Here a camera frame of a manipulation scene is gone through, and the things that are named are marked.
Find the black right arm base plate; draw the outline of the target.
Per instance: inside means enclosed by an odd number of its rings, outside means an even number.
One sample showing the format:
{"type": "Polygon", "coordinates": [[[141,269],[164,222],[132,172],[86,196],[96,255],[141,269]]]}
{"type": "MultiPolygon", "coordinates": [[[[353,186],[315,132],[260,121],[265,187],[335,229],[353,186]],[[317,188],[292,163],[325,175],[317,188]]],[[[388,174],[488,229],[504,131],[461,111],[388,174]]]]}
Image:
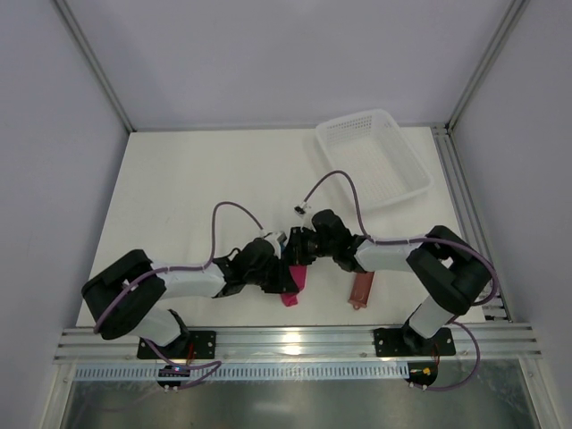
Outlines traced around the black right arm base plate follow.
{"type": "Polygon", "coordinates": [[[373,330],[375,355],[379,358],[455,356],[456,348],[449,328],[441,328],[426,339],[405,327],[373,330]]]}

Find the pink paper napkin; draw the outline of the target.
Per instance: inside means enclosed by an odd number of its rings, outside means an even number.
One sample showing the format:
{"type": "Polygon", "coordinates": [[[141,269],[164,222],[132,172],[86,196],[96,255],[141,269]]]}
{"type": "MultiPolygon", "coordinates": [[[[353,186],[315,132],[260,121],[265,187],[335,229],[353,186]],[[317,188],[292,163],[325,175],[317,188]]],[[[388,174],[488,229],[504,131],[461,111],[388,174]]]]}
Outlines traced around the pink paper napkin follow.
{"type": "Polygon", "coordinates": [[[290,275],[291,286],[286,292],[281,294],[281,301],[286,307],[294,307],[299,303],[299,293],[306,287],[307,267],[304,265],[291,265],[288,274],[290,275]]]}

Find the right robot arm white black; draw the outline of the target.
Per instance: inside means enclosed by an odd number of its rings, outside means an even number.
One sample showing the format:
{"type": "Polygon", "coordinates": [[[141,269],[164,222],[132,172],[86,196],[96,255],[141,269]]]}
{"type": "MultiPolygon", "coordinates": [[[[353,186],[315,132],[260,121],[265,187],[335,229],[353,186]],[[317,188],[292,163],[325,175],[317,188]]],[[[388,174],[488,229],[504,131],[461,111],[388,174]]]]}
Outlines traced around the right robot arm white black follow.
{"type": "Polygon", "coordinates": [[[330,209],[316,213],[310,227],[291,229],[284,257],[289,265],[329,257],[349,273],[416,276],[428,296],[401,327],[373,331],[379,358],[454,355],[448,323],[465,315],[494,279],[491,264],[445,226],[412,239],[381,240],[351,233],[330,209]]]}

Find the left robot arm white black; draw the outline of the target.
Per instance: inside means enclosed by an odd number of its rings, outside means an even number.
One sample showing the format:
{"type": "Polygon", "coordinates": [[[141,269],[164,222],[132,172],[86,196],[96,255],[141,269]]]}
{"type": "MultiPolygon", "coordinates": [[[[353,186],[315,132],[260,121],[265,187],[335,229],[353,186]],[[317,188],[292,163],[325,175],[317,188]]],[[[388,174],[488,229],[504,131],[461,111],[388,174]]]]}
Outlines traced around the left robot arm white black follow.
{"type": "Polygon", "coordinates": [[[94,276],[81,296],[106,341],[135,335],[152,346],[178,353],[190,331],[173,309],[159,302],[175,298],[221,299],[257,286],[268,294],[297,294],[301,281],[282,255],[279,239],[256,238],[203,266],[167,265],[134,249],[94,276]]]}

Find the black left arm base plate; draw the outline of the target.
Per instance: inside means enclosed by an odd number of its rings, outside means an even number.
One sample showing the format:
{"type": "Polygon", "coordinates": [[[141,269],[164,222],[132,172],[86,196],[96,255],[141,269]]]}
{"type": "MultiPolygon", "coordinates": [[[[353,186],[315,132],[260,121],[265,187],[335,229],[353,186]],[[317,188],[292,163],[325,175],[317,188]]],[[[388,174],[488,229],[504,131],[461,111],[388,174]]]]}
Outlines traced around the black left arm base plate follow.
{"type": "Polygon", "coordinates": [[[216,331],[191,330],[180,333],[173,341],[166,345],[160,345],[157,341],[140,339],[137,359],[214,359],[215,346],[216,331]]]}

